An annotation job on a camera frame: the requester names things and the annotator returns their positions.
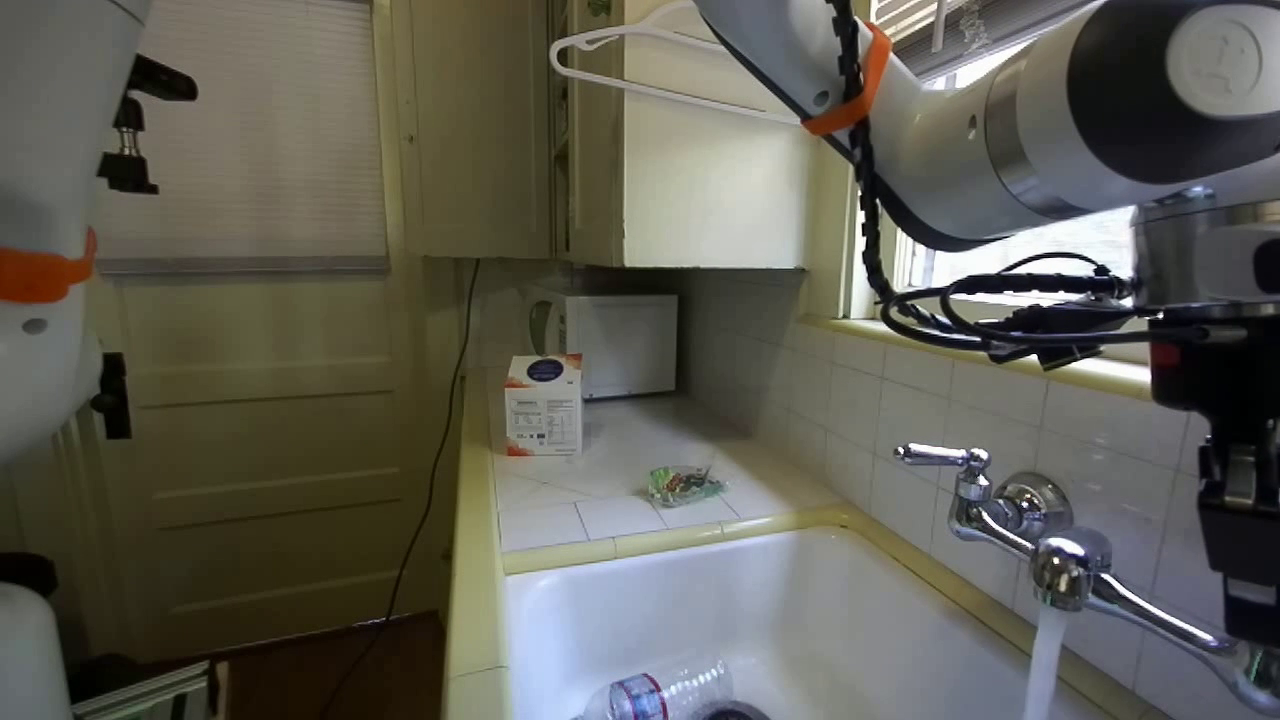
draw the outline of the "wooden floor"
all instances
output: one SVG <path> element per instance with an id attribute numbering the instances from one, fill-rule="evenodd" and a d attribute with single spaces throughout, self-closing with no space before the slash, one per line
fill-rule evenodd
<path id="1" fill-rule="evenodd" d="M 442 614 L 230 656 L 230 720 L 442 720 Z"/>

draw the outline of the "white appliance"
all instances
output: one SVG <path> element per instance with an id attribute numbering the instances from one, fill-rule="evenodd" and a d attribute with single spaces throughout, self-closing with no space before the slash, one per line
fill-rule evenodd
<path id="1" fill-rule="evenodd" d="M 679 294 L 559 294 L 548 328 L 583 354 L 583 400 L 675 393 Z"/>

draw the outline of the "countertop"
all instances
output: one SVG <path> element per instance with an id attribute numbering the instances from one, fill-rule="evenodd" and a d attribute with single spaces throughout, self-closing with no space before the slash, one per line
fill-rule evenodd
<path id="1" fill-rule="evenodd" d="M 505 454 L 501 393 L 490 380 L 470 380 L 445 656 L 450 720 L 507 717 L 505 577 L 811 524 L 860 530 L 985 628 L 1034 648 L 1034 628 L 1021 614 L 694 402 L 590 402 L 583 423 L 590 441 L 576 454 Z M 654 509 L 642 495 L 654 463 L 710 463 L 726 478 L 726 495 Z M 1066 656 L 1066 681 L 1102 708 L 1145 717 L 1135 696 L 1075 656 Z"/>

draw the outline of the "paper towel roll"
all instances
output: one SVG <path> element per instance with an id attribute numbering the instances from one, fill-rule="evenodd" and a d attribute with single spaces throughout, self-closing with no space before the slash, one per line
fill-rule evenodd
<path id="1" fill-rule="evenodd" d="M 0 720 L 67 720 L 74 696 L 43 597 L 0 583 Z"/>

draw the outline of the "water stream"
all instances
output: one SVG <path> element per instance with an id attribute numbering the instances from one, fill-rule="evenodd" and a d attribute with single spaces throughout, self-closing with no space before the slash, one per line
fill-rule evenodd
<path id="1" fill-rule="evenodd" d="M 1023 720 L 1050 720 L 1051 712 L 1055 660 L 1066 653 L 1066 636 L 1067 611 L 1039 603 Z"/>

